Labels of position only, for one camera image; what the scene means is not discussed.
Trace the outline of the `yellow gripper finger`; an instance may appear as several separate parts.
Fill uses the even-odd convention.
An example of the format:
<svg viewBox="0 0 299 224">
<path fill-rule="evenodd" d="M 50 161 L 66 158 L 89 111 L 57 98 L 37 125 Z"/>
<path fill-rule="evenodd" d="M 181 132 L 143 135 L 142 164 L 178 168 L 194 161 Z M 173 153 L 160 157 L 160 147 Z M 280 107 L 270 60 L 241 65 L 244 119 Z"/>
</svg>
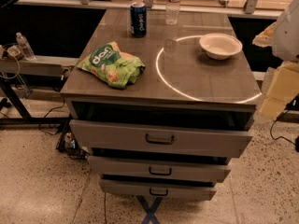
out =
<svg viewBox="0 0 299 224">
<path fill-rule="evenodd" d="M 268 119 L 276 119 L 298 94 L 299 62 L 283 62 L 274 73 L 259 112 Z"/>
<path fill-rule="evenodd" d="M 272 24 L 267 26 L 262 32 L 256 35 L 252 40 L 252 44 L 262 48 L 271 47 L 275 25 L 276 24 L 273 22 Z"/>
</svg>

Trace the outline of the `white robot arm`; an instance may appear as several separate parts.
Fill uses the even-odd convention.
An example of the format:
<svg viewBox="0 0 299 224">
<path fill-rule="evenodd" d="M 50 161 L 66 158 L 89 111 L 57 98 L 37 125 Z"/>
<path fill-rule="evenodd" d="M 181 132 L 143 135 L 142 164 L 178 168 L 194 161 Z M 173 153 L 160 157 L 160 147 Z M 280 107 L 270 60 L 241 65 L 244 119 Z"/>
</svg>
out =
<svg viewBox="0 0 299 224">
<path fill-rule="evenodd" d="M 299 94 L 299 0 L 292 0 L 278 19 L 256 35 L 252 44 L 271 47 L 282 60 L 276 69 L 259 113 L 276 119 Z"/>
</svg>

